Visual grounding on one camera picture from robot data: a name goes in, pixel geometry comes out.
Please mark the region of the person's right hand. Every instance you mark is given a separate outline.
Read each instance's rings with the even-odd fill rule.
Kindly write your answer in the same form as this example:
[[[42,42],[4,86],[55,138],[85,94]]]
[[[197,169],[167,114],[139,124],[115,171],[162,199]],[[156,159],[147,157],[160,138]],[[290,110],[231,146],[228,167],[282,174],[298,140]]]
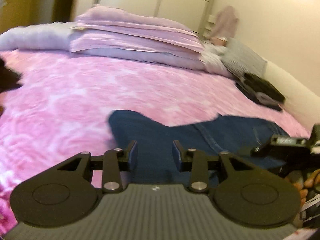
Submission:
[[[291,172],[287,177],[285,177],[285,180],[291,183],[298,190],[300,194],[300,206],[302,207],[306,202],[308,189],[319,184],[319,169],[313,171],[306,180],[303,179],[300,171]]]

